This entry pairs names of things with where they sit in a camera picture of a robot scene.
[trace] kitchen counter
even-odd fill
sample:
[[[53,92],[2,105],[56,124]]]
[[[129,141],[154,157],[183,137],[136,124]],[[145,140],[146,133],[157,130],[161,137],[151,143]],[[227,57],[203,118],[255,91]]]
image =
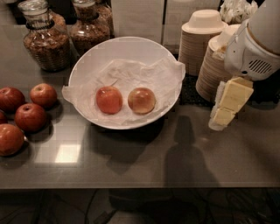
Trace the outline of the kitchen counter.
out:
[[[0,33],[1,87],[29,101],[29,90],[47,82],[59,95],[50,125],[0,157],[1,189],[280,186],[279,105],[246,105],[222,132],[208,128],[209,107],[179,103],[142,128],[104,129],[63,99],[71,67],[42,71],[23,46],[24,26]]]

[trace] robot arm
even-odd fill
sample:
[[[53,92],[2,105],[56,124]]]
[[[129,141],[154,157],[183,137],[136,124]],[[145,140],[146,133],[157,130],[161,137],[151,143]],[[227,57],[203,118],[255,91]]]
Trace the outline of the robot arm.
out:
[[[280,68],[280,1],[266,0],[245,20],[227,44],[225,70],[233,75],[218,87],[209,127],[226,128],[253,94],[253,81]]]
[[[229,40],[225,69],[261,81],[280,67],[280,1],[266,0]]]

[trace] paper bowl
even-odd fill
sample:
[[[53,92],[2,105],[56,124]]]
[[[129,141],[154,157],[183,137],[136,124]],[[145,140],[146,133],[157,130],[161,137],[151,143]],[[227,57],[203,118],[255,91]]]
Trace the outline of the paper bowl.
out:
[[[222,32],[227,26],[217,10],[197,10],[192,14],[189,22],[183,24],[182,29],[193,34],[212,34]]]
[[[239,24],[231,24],[226,27],[220,35],[211,38],[208,43],[211,50],[215,52],[222,46],[226,46],[239,27]]]
[[[137,37],[113,38],[111,40],[105,41],[91,48],[78,60],[78,62],[76,63],[76,65],[74,66],[70,74],[70,79],[67,88],[68,89],[80,88],[82,90],[86,85],[88,85],[89,82],[95,83],[99,81],[101,77],[104,77],[103,72],[106,71],[106,69],[110,67],[112,64],[114,64],[113,63],[114,61],[119,61],[119,60],[120,61],[128,60],[135,63],[139,63],[141,65],[145,64],[146,66],[151,66],[151,67],[154,64],[157,64],[156,62],[161,60],[171,61],[172,64],[173,63],[181,64],[180,62],[176,61],[174,56],[167,49],[165,49],[163,46],[161,46],[160,44],[154,41],[148,40],[146,38],[137,38]],[[122,116],[121,119],[123,119],[123,114],[122,114],[124,113],[123,111],[126,112],[128,111],[128,106],[124,105],[125,104],[124,98],[123,98],[122,110],[118,112],[116,115],[104,115],[102,114],[101,111],[97,111],[96,109],[93,109],[90,111],[90,113],[88,113],[89,106],[86,103],[84,103],[84,105],[85,107],[87,107],[87,111],[83,110],[82,107],[75,106],[74,103],[73,105],[75,106],[77,111],[86,119],[88,119],[91,123],[94,123],[104,128],[108,128],[112,130],[129,130],[129,129],[142,127],[146,124],[156,121],[158,118],[166,114],[172,108],[172,106],[179,98],[180,90],[182,88],[182,80],[184,76],[185,76],[185,67],[184,67],[184,71],[183,69],[182,71],[180,70],[180,77],[177,78],[179,82],[176,86],[173,87],[174,91],[172,90],[167,105],[164,105],[164,107],[162,107],[158,112],[156,112],[155,110],[155,113],[152,113],[153,112],[152,111],[147,115],[139,116],[139,119],[137,118],[136,120],[133,121],[129,120],[122,123],[116,122],[116,120],[119,119],[118,116]],[[169,83],[172,83],[170,79],[161,80],[160,77],[157,79],[157,81],[158,83],[156,84],[156,86],[158,86],[158,84],[161,84],[162,82],[164,82],[164,85],[167,86]],[[122,94],[128,93],[131,89],[131,86],[133,85],[127,84],[125,85],[125,88],[119,90],[121,91]],[[92,88],[93,90],[92,95],[94,94],[95,88],[97,88],[97,86],[94,84]],[[65,97],[66,92],[64,91],[64,89],[62,89],[62,94],[64,98],[67,99],[67,97]],[[82,100],[81,98],[82,97],[80,97],[79,95],[79,97],[76,97],[74,101],[80,101]]]

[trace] red apple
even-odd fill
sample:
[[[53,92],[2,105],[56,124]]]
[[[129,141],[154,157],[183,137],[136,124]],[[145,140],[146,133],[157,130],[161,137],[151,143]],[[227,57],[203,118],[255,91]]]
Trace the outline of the red apple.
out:
[[[116,87],[101,87],[97,90],[95,100],[100,111],[116,114],[123,106],[123,96]]]
[[[9,156],[23,146],[25,135],[20,128],[9,123],[0,124],[0,156]]]
[[[16,125],[25,132],[37,132],[47,122],[45,110],[36,103],[26,103],[20,106],[15,114]]]
[[[40,83],[33,87],[29,96],[32,102],[40,105],[44,109],[49,109],[58,100],[58,95],[54,87],[46,83]]]
[[[25,103],[23,93],[14,87],[0,89],[0,109],[5,113],[15,113],[17,108]]]
[[[147,87],[137,87],[129,93],[128,104],[134,113],[147,114],[154,109],[156,97]]]
[[[8,122],[7,116],[2,111],[0,111],[0,124],[7,123],[7,122]]]

